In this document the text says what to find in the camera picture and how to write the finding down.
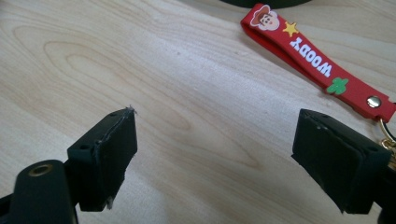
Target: tabletop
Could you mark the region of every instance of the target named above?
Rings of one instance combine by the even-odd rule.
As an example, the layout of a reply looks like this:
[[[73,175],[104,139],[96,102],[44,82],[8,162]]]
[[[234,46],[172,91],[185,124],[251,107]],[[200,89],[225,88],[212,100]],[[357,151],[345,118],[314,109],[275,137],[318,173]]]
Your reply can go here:
[[[276,9],[329,58],[396,100],[396,2]],[[368,138],[357,114],[242,30],[217,0],[0,1],[0,197],[35,162],[132,106],[138,151],[113,208],[80,223],[376,223],[342,214],[292,157],[301,108]],[[391,130],[395,122],[389,123]]]

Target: black round object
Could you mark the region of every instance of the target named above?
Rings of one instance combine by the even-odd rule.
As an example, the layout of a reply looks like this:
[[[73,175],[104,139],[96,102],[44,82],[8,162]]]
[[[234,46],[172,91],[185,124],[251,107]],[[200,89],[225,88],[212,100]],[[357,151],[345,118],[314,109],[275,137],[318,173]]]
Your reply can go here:
[[[254,7],[258,3],[263,3],[271,8],[294,7],[310,0],[221,0],[238,7]]]

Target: cartoon character face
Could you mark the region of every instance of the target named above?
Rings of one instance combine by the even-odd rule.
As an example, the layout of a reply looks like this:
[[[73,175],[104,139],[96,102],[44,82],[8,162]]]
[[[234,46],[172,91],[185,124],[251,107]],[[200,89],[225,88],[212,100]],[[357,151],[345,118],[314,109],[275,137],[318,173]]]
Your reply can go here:
[[[276,12],[271,11],[268,6],[263,6],[254,13],[250,25],[259,26],[259,28],[264,31],[274,31],[279,27],[279,19],[277,18]]]

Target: yellow star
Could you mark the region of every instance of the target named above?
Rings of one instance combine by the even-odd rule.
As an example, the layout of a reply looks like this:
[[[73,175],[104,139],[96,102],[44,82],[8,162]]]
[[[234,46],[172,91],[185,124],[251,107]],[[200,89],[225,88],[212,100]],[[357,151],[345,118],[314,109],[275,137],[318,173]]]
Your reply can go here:
[[[296,23],[294,22],[293,24],[288,23],[287,21],[285,21],[286,24],[286,28],[283,30],[283,32],[288,32],[289,36],[292,37],[293,34],[298,34],[300,33],[297,29],[296,29]]]

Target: red strap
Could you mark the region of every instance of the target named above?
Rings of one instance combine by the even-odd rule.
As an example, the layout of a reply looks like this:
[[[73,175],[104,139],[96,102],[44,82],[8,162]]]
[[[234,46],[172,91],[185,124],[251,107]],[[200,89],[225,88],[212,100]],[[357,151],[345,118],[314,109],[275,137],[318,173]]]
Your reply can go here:
[[[338,66],[296,29],[296,23],[288,23],[267,5],[257,4],[241,25],[252,39],[363,117],[389,122],[396,111],[387,95]]]

